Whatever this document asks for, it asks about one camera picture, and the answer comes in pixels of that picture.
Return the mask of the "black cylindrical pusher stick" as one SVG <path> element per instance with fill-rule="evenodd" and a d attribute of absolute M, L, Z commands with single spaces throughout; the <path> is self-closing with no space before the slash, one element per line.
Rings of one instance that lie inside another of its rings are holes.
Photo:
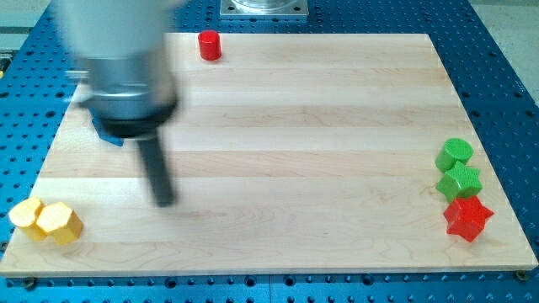
<path fill-rule="evenodd" d="M 150 136 L 136 142 L 154 202 L 159 207 L 173 204 L 175 194 L 159 138 Z"/>

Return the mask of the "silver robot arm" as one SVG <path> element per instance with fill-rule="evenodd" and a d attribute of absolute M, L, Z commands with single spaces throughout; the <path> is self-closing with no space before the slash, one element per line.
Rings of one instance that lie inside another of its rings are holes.
<path fill-rule="evenodd" d="M 175 200 L 158 129 L 180 103 L 169 70 L 165 33 L 170 1 L 61 0 L 59 27 L 80 67 L 89 95 L 81 105 L 106 132 L 138 146 L 156 205 Z"/>

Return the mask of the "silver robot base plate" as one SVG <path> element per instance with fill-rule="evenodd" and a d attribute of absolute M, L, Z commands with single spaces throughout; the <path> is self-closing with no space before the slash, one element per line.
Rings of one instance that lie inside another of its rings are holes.
<path fill-rule="evenodd" d="M 306 17 L 307 0 L 221 0 L 220 15 L 241 17 Z"/>

